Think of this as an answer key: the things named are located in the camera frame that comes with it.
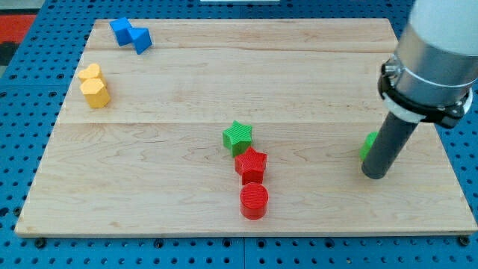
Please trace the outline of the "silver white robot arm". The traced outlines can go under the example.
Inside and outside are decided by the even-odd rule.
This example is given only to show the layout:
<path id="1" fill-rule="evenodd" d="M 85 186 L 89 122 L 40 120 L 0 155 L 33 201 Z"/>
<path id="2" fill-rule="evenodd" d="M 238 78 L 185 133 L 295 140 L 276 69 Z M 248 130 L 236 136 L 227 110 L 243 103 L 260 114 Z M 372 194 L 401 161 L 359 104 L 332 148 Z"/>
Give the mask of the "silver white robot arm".
<path id="1" fill-rule="evenodd" d="M 379 94 L 408 123 L 451 129 L 468 112 L 477 81 L 477 0 L 416 0 Z"/>

